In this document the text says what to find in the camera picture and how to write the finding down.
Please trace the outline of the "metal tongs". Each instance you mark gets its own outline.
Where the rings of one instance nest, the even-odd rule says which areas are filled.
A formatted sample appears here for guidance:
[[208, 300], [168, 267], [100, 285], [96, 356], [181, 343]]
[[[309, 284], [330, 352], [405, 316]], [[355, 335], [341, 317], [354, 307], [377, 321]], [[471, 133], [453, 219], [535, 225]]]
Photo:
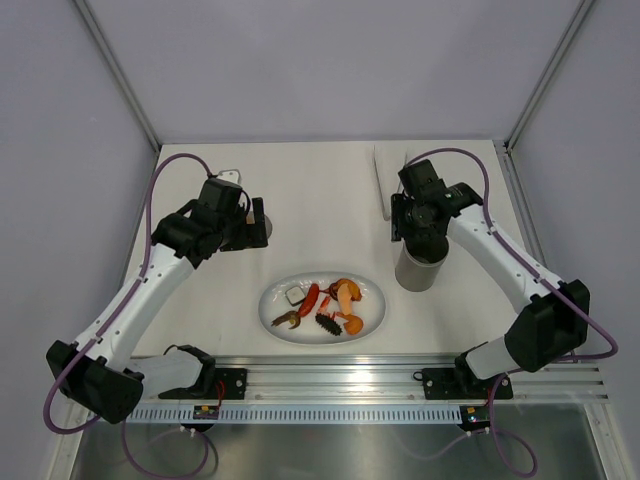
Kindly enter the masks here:
[[375, 186], [384, 221], [391, 219], [391, 196], [402, 189], [398, 172], [409, 160], [409, 150], [403, 143], [375, 144], [371, 152]]

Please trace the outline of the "fried orange tempura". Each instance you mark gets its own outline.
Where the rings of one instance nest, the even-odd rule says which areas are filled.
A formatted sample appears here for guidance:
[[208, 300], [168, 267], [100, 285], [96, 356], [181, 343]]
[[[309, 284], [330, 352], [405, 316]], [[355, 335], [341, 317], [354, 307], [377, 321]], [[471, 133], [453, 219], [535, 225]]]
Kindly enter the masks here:
[[362, 298], [362, 293], [360, 287], [353, 280], [348, 278], [341, 278], [337, 280], [332, 287], [333, 292], [335, 293], [335, 297], [338, 297], [338, 291], [342, 286], [347, 287], [347, 291], [349, 292], [351, 299], [353, 301], [360, 301]]

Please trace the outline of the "pale pink salmon slice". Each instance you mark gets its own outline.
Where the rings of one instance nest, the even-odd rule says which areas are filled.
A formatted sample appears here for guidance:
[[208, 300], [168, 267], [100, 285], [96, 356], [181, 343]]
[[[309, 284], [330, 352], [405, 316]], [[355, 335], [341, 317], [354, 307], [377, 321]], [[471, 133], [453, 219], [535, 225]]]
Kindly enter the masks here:
[[337, 290], [337, 301], [341, 314], [346, 317], [353, 314], [352, 295], [347, 283], [342, 283]]

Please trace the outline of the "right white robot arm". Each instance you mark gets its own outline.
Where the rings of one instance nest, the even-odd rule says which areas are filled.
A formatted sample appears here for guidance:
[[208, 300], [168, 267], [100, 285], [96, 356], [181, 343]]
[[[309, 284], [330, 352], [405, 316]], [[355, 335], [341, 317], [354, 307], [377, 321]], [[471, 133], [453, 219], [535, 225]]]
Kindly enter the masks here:
[[428, 399], [512, 398], [500, 375], [534, 373], [578, 347], [588, 335], [590, 293], [540, 266], [491, 218], [488, 203], [466, 183], [445, 184], [428, 160], [407, 163], [391, 197], [391, 239], [402, 245], [397, 282], [410, 292], [432, 287], [457, 243], [501, 288], [516, 318], [507, 332], [460, 355], [441, 371], [425, 369]]

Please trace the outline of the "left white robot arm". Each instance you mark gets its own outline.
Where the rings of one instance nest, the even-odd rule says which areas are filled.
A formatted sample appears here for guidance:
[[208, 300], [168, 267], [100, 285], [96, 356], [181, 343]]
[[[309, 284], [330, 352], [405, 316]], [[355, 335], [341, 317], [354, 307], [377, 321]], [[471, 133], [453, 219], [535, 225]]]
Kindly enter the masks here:
[[103, 313], [70, 343], [46, 353], [56, 393], [111, 424], [123, 422], [146, 398], [170, 393], [203, 398], [219, 389], [216, 360], [183, 345], [142, 360], [132, 354], [174, 291], [217, 252], [268, 245], [264, 201], [222, 175], [208, 178], [197, 198], [146, 233], [144, 256]]

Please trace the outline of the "grey cylindrical lunch container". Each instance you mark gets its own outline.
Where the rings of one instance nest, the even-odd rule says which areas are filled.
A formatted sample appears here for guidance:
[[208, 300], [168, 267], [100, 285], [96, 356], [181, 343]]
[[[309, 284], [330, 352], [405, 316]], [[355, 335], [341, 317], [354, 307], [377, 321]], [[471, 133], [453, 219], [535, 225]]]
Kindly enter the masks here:
[[409, 292], [424, 292], [435, 283], [436, 277], [448, 257], [449, 249], [438, 255], [435, 261], [413, 255], [407, 244], [402, 247], [395, 264], [394, 274], [398, 284]]

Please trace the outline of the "black and white sushi piece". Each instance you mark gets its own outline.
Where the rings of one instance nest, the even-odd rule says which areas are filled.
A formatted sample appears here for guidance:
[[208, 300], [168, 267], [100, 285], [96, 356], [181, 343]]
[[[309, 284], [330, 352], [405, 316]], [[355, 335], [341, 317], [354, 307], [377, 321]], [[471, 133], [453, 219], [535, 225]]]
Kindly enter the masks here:
[[304, 302], [306, 293], [299, 286], [294, 286], [285, 291], [285, 297], [291, 306], [297, 306]]

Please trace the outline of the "white oval plate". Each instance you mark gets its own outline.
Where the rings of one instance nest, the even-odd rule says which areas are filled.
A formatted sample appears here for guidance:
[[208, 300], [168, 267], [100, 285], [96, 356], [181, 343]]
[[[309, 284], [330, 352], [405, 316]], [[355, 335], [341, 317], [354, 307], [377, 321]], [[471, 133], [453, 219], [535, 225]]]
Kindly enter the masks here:
[[287, 276], [266, 288], [258, 318], [279, 340], [330, 346], [365, 338], [383, 323], [386, 299], [362, 276], [321, 271]]

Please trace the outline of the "red sausage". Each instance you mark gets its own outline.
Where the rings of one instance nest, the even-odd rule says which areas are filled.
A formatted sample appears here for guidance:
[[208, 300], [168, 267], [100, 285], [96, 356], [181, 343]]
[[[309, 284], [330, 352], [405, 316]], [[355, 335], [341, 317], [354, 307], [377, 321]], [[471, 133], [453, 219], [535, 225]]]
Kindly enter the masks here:
[[301, 318], [307, 316], [313, 310], [318, 300], [319, 294], [320, 294], [319, 285], [317, 283], [313, 283], [307, 292], [304, 302], [301, 304], [298, 310], [298, 315]]

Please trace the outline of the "brown shrimp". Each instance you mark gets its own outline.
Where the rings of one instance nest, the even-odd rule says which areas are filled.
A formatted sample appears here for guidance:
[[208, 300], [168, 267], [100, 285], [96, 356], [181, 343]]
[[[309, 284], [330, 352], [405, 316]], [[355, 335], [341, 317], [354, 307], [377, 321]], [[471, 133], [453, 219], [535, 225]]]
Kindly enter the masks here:
[[285, 323], [289, 324], [289, 329], [293, 330], [293, 329], [297, 329], [300, 325], [301, 325], [301, 315], [299, 314], [298, 311], [296, 310], [290, 310], [287, 311], [286, 313], [278, 316], [276, 319], [274, 319], [271, 322], [271, 326], [272, 327], [278, 327], [280, 325], [283, 325]]

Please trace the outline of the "red white crab stick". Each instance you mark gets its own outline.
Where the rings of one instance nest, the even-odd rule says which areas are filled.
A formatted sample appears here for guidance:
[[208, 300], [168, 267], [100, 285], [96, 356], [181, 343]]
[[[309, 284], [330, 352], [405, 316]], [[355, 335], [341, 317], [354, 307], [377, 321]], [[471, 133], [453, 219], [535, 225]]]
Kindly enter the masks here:
[[327, 295], [323, 301], [321, 302], [316, 314], [317, 315], [327, 315], [328, 314], [328, 307], [330, 302], [332, 301], [332, 298]]

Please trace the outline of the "black sea cucumber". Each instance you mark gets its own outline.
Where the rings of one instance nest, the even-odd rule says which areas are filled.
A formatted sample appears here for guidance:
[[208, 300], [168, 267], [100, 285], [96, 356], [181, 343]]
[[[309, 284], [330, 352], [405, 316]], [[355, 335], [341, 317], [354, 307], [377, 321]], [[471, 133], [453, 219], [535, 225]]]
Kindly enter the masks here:
[[334, 314], [317, 313], [315, 315], [315, 322], [329, 334], [339, 337], [343, 334], [342, 326], [336, 321]]

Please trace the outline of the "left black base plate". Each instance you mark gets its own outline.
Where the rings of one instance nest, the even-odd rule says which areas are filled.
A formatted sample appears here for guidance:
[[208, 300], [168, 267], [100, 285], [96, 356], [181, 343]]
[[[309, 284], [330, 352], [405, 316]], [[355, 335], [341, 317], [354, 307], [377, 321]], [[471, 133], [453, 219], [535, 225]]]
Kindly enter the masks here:
[[216, 368], [205, 382], [198, 381], [188, 388], [176, 388], [158, 397], [163, 400], [244, 400], [248, 370], [245, 368]]

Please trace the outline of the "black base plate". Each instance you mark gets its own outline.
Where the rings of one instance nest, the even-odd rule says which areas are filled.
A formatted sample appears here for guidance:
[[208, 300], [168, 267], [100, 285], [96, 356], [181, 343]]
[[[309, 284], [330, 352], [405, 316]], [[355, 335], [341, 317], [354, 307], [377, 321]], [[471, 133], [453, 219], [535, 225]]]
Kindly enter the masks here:
[[163, 400], [244, 400], [248, 370], [245, 368], [216, 368], [205, 382], [198, 381], [188, 388], [176, 388], [158, 397]]
[[423, 368], [414, 371], [412, 379], [421, 384], [426, 400], [511, 400], [514, 393], [509, 379], [495, 386], [496, 377], [464, 384], [453, 367]]

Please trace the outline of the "aluminium mounting rail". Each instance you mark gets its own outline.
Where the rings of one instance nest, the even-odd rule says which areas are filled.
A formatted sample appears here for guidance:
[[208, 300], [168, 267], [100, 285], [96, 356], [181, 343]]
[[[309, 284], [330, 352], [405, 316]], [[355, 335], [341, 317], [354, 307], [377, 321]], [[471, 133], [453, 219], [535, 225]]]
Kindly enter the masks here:
[[[248, 372], [248, 404], [410, 404], [423, 403], [415, 372], [449, 367], [443, 355], [221, 356], [223, 368]], [[593, 362], [551, 365], [536, 373], [509, 376], [513, 403], [606, 404], [599, 366]]]

